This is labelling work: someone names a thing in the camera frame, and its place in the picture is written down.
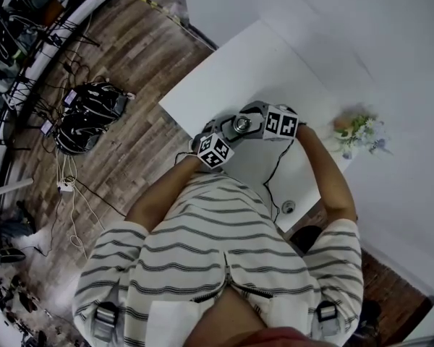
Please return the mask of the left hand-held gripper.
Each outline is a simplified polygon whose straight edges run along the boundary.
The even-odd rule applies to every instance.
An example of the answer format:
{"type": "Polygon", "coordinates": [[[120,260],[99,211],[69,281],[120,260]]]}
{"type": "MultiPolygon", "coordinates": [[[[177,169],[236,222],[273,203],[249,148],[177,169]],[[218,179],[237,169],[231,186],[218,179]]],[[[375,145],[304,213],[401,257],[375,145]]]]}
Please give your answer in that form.
{"type": "Polygon", "coordinates": [[[196,136],[196,156],[209,169],[222,167],[233,156],[232,147],[244,141],[234,128],[235,115],[220,116],[209,121],[196,136]]]}

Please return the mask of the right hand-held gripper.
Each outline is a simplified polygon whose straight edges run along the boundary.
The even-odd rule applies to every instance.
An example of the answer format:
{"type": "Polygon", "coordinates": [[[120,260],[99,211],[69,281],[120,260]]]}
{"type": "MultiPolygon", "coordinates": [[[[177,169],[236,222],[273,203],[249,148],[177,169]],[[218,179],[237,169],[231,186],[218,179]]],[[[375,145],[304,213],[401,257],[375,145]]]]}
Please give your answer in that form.
{"type": "Polygon", "coordinates": [[[287,106],[274,106],[260,100],[248,103],[239,115],[247,118],[265,118],[252,121],[251,129],[244,135],[245,140],[294,140],[302,122],[299,115],[287,106]]]}

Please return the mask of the small shiny metal cup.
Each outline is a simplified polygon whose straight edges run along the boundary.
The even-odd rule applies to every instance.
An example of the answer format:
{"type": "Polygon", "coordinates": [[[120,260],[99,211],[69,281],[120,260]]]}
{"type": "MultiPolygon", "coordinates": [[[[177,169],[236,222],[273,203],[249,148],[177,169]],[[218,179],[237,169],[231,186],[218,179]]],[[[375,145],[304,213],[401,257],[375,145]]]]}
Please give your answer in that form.
{"type": "Polygon", "coordinates": [[[238,115],[233,120],[233,129],[237,134],[248,133],[252,126],[252,120],[245,115],[238,115]]]}

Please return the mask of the person's left forearm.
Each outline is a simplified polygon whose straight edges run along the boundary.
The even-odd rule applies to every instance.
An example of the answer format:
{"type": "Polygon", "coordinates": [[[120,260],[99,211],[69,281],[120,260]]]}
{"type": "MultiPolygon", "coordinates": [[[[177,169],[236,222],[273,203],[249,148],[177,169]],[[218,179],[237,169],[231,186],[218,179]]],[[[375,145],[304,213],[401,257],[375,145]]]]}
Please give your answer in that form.
{"type": "Polygon", "coordinates": [[[198,157],[186,156],[148,187],[129,209],[125,220],[151,232],[163,221],[187,182],[201,165],[198,157]]]}

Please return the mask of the person's right forearm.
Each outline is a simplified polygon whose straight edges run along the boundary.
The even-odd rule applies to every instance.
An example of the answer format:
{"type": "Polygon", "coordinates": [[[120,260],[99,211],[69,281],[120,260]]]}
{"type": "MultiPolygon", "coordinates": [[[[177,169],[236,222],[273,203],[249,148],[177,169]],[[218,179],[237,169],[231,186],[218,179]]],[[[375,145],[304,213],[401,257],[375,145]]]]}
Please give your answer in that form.
{"type": "Polygon", "coordinates": [[[328,222],[347,219],[356,223],[357,212],[350,188],[320,138],[306,124],[298,126],[296,138],[310,162],[328,222]]]}

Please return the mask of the potted flower bouquet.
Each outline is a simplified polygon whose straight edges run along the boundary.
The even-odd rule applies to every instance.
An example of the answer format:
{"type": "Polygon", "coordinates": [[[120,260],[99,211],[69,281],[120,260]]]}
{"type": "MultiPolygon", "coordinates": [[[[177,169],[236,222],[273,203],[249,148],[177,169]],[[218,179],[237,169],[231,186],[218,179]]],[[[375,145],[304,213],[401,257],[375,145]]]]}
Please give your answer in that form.
{"type": "Polygon", "coordinates": [[[344,108],[333,120],[333,132],[339,144],[337,152],[346,160],[352,160],[361,149],[372,155],[393,155],[388,149],[389,138],[384,122],[376,112],[362,104],[344,108]]]}

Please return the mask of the person's striped white shirt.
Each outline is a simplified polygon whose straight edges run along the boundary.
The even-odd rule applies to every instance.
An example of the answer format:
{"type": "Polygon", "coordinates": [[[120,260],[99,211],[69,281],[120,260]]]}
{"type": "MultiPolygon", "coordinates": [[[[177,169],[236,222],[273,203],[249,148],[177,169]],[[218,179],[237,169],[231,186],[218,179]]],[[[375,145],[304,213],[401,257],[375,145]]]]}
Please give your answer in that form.
{"type": "Polygon", "coordinates": [[[153,231],[127,221],[106,228],[80,275],[72,313],[92,346],[180,346],[228,287],[268,327],[292,327],[341,346],[362,309],[357,225],[332,222],[299,255],[249,187],[222,174],[199,173],[153,231]],[[318,322],[322,301],[337,305],[337,323],[318,322]],[[93,336],[102,302],[119,308],[110,343],[93,336]]]}

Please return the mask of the yellow black striped floor strip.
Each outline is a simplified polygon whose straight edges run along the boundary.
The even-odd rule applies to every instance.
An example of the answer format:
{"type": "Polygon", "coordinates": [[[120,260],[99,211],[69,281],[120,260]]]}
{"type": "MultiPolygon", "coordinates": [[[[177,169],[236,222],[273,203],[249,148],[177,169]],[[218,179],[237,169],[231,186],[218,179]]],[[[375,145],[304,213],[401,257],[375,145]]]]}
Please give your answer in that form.
{"type": "Polygon", "coordinates": [[[140,1],[146,3],[152,9],[158,10],[163,14],[170,15],[170,11],[166,7],[163,7],[162,5],[160,5],[159,3],[155,2],[155,1],[152,1],[152,0],[140,0],[140,1]]]}

